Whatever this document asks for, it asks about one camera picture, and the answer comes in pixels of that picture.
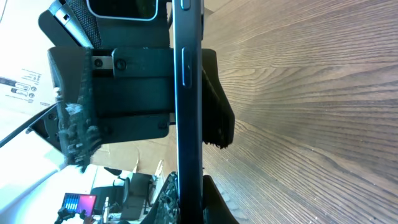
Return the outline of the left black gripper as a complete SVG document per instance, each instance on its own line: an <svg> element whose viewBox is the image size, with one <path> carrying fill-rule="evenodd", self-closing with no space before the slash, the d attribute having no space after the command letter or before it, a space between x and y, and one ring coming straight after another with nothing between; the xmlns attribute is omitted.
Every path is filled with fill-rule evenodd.
<svg viewBox="0 0 398 224"><path fill-rule="evenodd" d="M166 1L54 1L39 27L51 40L56 105L34 125L84 173L102 144L162 138L174 112ZM235 116L216 52L202 52L202 138L233 143Z"/></svg>

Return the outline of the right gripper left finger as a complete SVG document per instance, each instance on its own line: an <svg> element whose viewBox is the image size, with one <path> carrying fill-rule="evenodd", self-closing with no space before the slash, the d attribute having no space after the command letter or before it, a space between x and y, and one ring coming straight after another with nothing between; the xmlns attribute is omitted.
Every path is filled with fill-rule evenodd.
<svg viewBox="0 0 398 224"><path fill-rule="evenodd" d="M151 224L180 223L178 175L176 172L171 172L167 176L148 217Z"/></svg>

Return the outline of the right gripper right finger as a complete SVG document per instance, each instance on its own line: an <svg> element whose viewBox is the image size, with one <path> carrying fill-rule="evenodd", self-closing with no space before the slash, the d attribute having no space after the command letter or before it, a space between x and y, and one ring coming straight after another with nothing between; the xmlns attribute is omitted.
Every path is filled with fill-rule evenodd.
<svg viewBox="0 0 398 224"><path fill-rule="evenodd" d="M210 175L203 176L203 222L205 224L238 224Z"/></svg>

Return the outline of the Samsung Galaxy smartphone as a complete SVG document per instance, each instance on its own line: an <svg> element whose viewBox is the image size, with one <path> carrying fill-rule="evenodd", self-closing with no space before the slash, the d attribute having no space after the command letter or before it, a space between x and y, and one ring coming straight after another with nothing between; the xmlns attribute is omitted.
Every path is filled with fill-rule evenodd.
<svg viewBox="0 0 398 224"><path fill-rule="evenodd" d="M181 223L203 223L201 1L173 0L175 119Z"/></svg>

